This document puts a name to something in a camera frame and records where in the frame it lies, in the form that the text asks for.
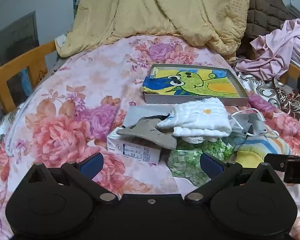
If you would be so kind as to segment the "wooden right bed rail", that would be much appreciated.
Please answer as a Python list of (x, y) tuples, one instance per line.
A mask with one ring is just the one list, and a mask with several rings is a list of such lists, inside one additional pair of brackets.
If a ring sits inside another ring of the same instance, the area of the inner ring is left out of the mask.
[(300, 75), (300, 67), (294, 63), (290, 63), (288, 71), (285, 72), (280, 78), (281, 83), (287, 84), (288, 81), (297, 82)]

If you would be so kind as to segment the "striped colourful sock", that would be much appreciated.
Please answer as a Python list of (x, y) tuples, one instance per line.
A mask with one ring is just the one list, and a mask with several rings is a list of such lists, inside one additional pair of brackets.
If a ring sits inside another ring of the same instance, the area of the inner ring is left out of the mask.
[(258, 137), (248, 136), (237, 148), (235, 162), (245, 168), (256, 168), (268, 153), (291, 155), (289, 145), (275, 133)]

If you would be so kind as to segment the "pink garment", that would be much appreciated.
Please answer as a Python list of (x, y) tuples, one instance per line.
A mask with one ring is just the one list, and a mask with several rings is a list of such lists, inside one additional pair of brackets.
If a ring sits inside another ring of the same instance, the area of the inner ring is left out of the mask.
[(279, 29), (250, 42), (256, 59), (243, 59), (236, 72), (264, 81), (278, 79), (289, 70), (291, 61), (300, 65), (300, 19), (286, 20)]

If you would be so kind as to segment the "grey brown cloth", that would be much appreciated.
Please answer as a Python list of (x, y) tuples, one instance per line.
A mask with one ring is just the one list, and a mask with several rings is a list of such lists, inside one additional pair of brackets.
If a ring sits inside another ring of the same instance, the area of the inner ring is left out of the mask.
[(157, 128), (157, 124), (167, 116), (155, 115), (141, 118), (137, 123), (119, 129), (118, 135), (141, 138), (150, 141), (162, 148), (173, 150), (177, 146), (177, 138), (172, 135), (171, 128)]

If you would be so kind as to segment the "yellow dotted blanket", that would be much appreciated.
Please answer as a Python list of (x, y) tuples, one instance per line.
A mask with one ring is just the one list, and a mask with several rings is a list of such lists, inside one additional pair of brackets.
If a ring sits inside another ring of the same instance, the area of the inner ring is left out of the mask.
[(134, 35), (173, 35), (233, 61), (247, 27), (249, 0), (80, 0), (61, 57)]

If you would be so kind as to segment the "white carton box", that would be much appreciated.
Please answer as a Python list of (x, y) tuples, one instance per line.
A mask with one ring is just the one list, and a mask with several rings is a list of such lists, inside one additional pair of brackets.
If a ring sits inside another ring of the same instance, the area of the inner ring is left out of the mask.
[(123, 125), (115, 128), (107, 136), (107, 150), (115, 154), (121, 154), (125, 157), (157, 165), (159, 163), (161, 151), (168, 149), (162, 148), (141, 138), (118, 135), (117, 131), (137, 123), (143, 117), (155, 115), (168, 116), (171, 109), (171, 105), (129, 107)]

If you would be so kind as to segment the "brown quilted jacket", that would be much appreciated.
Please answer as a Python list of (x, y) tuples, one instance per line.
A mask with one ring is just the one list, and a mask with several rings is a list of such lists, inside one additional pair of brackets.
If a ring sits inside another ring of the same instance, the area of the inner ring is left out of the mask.
[(286, 20), (294, 18), (281, 0), (250, 0), (247, 27), (236, 55), (248, 57), (252, 40), (279, 29)]

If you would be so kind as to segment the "green star-filled bag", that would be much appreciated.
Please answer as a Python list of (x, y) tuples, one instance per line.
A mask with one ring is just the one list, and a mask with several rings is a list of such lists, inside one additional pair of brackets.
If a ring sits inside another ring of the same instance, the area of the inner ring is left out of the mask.
[(210, 180), (200, 167), (202, 153), (208, 153), (220, 161), (225, 161), (234, 153), (234, 145), (228, 139), (217, 139), (215, 142), (204, 141), (200, 144), (190, 144), (180, 140), (177, 148), (170, 152), (167, 166), (174, 177), (185, 178), (194, 186), (202, 186)]

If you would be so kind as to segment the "wooden bed rail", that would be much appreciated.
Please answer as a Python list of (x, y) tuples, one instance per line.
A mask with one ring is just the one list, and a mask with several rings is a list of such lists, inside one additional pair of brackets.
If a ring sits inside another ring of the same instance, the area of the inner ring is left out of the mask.
[(0, 103), (4, 113), (9, 113), (16, 108), (7, 81), (25, 69), (32, 88), (35, 88), (47, 74), (46, 55), (54, 51), (56, 51), (55, 41), (51, 41), (16, 57), (0, 67)]
[(288, 71), (285, 72), (280, 78), (281, 83), (287, 84), (288, 81), (297, 82), (300, 75), (300, 67), (294, 63), (290, 63)]

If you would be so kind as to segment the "grey shallow tray box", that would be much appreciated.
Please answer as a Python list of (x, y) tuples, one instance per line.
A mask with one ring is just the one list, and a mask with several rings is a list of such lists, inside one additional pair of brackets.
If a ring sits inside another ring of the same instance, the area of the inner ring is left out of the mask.
[[(193, 66), (195, 68), (198, 68), (200, 66), (195, 65), (186, 65), (186, 64), (154, 64), (151, 66), (149, 73), (153, 67), (159, 66), (159, 67), (168, 67), (168, 66), (176, 66), (176, 67), (183, 67), (183, 66)], [(213, 66), (203, 66), (208, 68), (218, 68)], [(189, 101), (201, 101), (208, 98), (218, 98), (223, 105), (225, 106), (246, 106), (248, 103), (248, 94), (245, 88), (241, 85), (240, 81), (238, 80), (238, 77), (236, 74), (232, 72), (229, 68), (221, 68), (226, 69), (230, 73), (230, 80), (234, 83), (235, 88), (238, 90), (240, 97), (239, 98), (221, 98), (221, 97), (213, 97), (213, 96), (184, 96), (184, 95), (159, 95), (159, 94), (148, 94), (143, 91), (143, 88), (141, 87), (141, 90), (143, 92), (143, 95), (145, 97), (146, 103), (158, 103), (158, 104), (179, 104), (179, 103), (185, 103)]]

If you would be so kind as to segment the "white cloth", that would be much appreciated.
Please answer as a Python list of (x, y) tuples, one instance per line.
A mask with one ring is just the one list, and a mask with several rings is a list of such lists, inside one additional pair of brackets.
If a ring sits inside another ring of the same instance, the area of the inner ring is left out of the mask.
[(232, 128), (228, 113), (218, 98), (173, 105), (159, 129), (173, 129), (175, 137), (227, 137)]

